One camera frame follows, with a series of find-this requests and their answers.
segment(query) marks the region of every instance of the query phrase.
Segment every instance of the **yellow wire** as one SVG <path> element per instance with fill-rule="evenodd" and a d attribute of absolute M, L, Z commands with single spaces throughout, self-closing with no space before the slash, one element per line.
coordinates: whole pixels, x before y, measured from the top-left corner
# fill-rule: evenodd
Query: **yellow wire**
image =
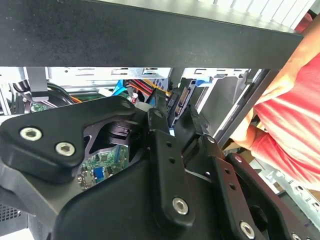
<path fill-rule="evenodd" d="M 168 92 L 168 91 L 166 91 L 166 90 L 163 90 L 163 89 L 161 89 L 159 86 L 157 86 L 157 85 L 155 85 L 152 81 L 150 81 L 149 79 L 143 79 L 144 81 L 146 81 L 149 85 L 151 85 L 153 88 L 155 88 L 155 89 L 159 89 L 159 90 L 161 90 L 162 92 L 165 92 L 165 94 L 167 94 L 167 95 L 171 95 L 171 92 Z"/>

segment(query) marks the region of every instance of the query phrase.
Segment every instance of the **red wire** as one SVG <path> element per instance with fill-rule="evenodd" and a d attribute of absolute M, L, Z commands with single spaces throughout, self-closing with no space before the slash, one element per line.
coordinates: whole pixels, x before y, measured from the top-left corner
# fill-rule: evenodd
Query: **red wire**
<path fill-rule="evenodd" d="M 129 86 L 135 88 L 135 89 L 138 89 L 140 92 L 143 92 L 144 94 L 150 96 L 151 94 L 149 92 L 147 92 L 146 90 L 138 87 L 137 85 L 134 84 L 134 82 L 129 82 Z"/>
<path fill-rule="evenodd" d="M 144 82 L 139 81 L 138 79 L 134 80 L 134 83 L 142 87 L 143 89 L 147 90 L 150 94 L 152 93 L 152 89 L 148 87 Z"/>

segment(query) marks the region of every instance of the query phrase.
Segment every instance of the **person's arm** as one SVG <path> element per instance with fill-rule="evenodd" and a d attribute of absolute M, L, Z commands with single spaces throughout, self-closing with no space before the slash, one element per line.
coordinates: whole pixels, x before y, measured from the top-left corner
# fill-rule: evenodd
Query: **person's arm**
<path fill-rule="evenodd" d="M 238 144 L 239 146 L 248 149 L 248 150 L 252 150 L 252 146 L 254 144 L 254 142 L 261 138 L 264 135 L 268 135 L 269 133 L 262 131 L 261 129 L 250 125 L 247 130 L 246 130 L 246 134 L 243 138 L 233 138 L 233 141 Z"/>
<path fill-rule="evenodd" d="M 268 134 L 265 131 L 262 131 L 261 129 L 250 125 L 253 116 L 254 110 L 251 109 L 231 135 L 231 138 L 236 144 L 248 150 L 251 150 L 255 140 L 262 137 L 263 135 Z"/>
<path fill-rule="evenodd" d="M 290 91 L 299 70 L 320 53 L 320 15 L 303 31 L 304 38 L 256 104 Z"/>
<path fill-rule="evenodd" d="M 288 60 L 296 62 L 300 68 L 320 53 L 320 15 L 303 31 L 303 35 L 303 40 Z"/>

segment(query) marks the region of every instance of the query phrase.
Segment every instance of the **silver screw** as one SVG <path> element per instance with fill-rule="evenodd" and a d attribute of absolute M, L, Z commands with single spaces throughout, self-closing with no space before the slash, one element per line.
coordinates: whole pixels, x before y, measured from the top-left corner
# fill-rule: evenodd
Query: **silver screw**
<path fill-rule="evenodd" d="M 76 149 L 69 142 L 59 142 L 55 146 L 55 151 L 62 156 L 70 157 L 76 152 Z"/>
<path fill-rule="evenodd" d="M 255 232 L 252 227 L 245 221 L 240 222 L 240 228 L 248 239 L 255 239 Z"/>
<path fill-rule="evenodd" d="M 297 234 L 292 233 L 293 240 L 302 240 Z"/>
<path fill-rule="evenodd" d="M 235 157 L 235 159 L 236 159 L 239 163 L 242 163 L 241 157 L 239 157 L 239 156 L 237 156 L 237 155 L 235 155 L 234 157 Z"/>
<path fill-rule="evenodd" d="M 28 141 L 37 141 L 42 138 L 42 132 L 34 127 L 25 127 L 20 131 L 20 136 Z"/>
<path fill-rule="evenodd" d="M 158 111 L 158 110 L 154 110 L 154 114 L 157 115 L 160 118 L 163 117 L 162 113 L 160 111 Z"/>
<path fill-rule="evenodd" d="M 213 144 L 215 143 L 215 140 L 213 139 L 213 137 L 208 136 L 207 138 L 208 138 L 209 142 L 211 142 L 211 143 L 213 143 Z"/>
<path fill-rule="evenodd" d="M 180 197 L 175 197 L 172 200 L 172 205 L 178 214 L 186 215 L 189 211 L 188 204 Z"/>

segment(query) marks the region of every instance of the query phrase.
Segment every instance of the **motherboard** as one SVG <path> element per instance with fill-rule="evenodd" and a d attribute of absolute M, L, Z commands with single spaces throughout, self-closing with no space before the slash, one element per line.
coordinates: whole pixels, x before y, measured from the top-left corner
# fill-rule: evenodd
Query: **motherboard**
<path fill-rule="evenodd" d="M 128 147 L 117 145 L 111 151 L 98 153 L 85 160 L 78 171 L 77 180 L 85 191 L 128 165 Z"/>

